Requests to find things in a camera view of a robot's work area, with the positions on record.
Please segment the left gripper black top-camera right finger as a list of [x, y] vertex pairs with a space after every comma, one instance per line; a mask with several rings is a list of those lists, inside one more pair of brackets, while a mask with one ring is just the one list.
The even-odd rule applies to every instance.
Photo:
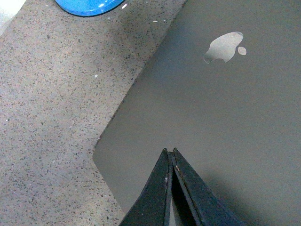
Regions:
[[175, 148], [172, 152], [174, 169], [182, 190], [189, 197], [188, 205], [197, 225], [202, 226], [243, 226], [228, 207], [215, 197], [211, 189]]

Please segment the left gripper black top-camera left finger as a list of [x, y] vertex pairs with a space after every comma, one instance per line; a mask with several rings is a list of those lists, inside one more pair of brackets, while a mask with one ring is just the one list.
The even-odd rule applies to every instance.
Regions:
[[173, 164], [163, 149], [140, 196], [121, 226], [168, 226], [170, 223]]

